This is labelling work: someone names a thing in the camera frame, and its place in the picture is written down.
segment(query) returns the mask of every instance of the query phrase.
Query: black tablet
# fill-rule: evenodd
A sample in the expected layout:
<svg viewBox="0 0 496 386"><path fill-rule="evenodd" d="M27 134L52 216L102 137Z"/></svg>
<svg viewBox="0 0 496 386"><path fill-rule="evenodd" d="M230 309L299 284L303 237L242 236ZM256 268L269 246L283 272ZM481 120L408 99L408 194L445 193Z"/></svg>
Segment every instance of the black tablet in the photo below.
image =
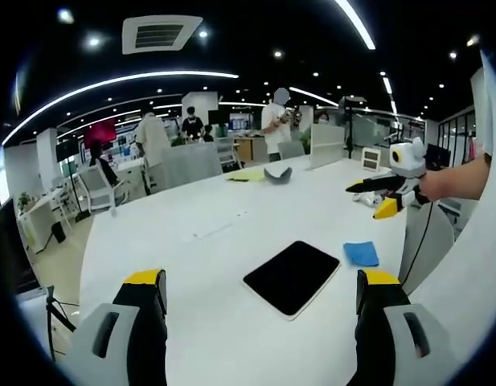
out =
<svg viewBox="0 0 496 386"><path fill-rule="evenodd" d="M289 319L296 318L334 275L340 261L296 241L244 278L244 283Z"/></svg>

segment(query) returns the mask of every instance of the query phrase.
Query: white shirt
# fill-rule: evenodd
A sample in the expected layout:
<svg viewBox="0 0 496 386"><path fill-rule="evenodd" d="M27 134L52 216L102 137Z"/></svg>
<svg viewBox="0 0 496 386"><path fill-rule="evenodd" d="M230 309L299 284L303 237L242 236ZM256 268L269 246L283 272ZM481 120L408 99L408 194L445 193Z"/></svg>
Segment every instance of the white shirt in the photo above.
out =
<svg viewBox="0 0 496 386"><path fill-rule="evenodd" d="M262 109L262 129L268 127L272 121L277 121L283 114L285 114L285 107L276 103L269 103ZM267 154L279 153L279 143L292 141L289 123L282 123L275 131L265 133L264 135L265 143L267 144Z"/></svg>
<svg viewBox="0 0 496 386"><path fill-rule="evenodd" d="M162 162L163 149L170 148L169 138L162 120L150 113L137 127L136 142L142 144L145 155L144 159L148 167L158 165Z"/></svg>

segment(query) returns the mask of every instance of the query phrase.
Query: human hand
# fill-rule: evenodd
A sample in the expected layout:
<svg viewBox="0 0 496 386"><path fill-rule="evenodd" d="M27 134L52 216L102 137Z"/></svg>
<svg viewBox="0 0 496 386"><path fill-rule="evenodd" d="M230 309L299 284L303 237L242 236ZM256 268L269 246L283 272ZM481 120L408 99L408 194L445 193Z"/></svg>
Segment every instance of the human hand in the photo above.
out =
<svg viewBox="0 0 496 386"><path fill-rule="evenodd" d="M442 172L427 170L419 182L421 195L430 201L437 201L445 197L445 179Z"/></svg>

